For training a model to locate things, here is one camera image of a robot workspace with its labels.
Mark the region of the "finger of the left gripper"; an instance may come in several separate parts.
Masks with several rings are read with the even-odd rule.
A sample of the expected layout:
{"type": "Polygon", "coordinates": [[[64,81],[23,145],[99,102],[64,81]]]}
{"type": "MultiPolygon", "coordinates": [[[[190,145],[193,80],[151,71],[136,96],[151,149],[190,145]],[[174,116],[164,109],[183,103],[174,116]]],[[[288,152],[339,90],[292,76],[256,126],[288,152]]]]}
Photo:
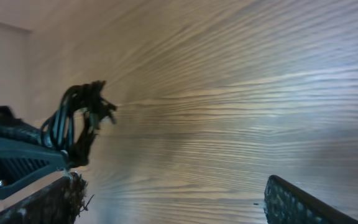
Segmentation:
{"type": "Polygon", "coordinates": [[[0,200],[56,171],[68,170],[68,156],[40,144],[40,130],[0,106],[0,200]]]}

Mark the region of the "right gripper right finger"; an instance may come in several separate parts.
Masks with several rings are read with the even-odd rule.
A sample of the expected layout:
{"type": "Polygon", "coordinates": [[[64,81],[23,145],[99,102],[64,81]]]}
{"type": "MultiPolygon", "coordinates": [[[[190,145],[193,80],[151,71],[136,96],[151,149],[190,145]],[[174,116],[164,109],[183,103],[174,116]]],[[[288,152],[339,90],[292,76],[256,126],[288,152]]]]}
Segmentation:
{"type": "Polygon", "coordinates": [[[265,186],[264,213],[268,224],[358,224],[277,175],[265,186]]]}

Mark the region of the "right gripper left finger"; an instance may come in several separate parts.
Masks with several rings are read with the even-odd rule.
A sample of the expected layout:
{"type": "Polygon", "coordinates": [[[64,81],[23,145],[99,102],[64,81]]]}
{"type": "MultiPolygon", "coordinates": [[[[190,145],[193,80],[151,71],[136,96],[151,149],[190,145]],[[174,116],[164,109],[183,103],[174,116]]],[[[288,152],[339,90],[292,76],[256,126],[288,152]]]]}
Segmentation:
{"type": "Polygon", "coordinates": [[[71,172],[0,212],[0,224],[74,224],[85,205],[87,181],[71,172]]]}

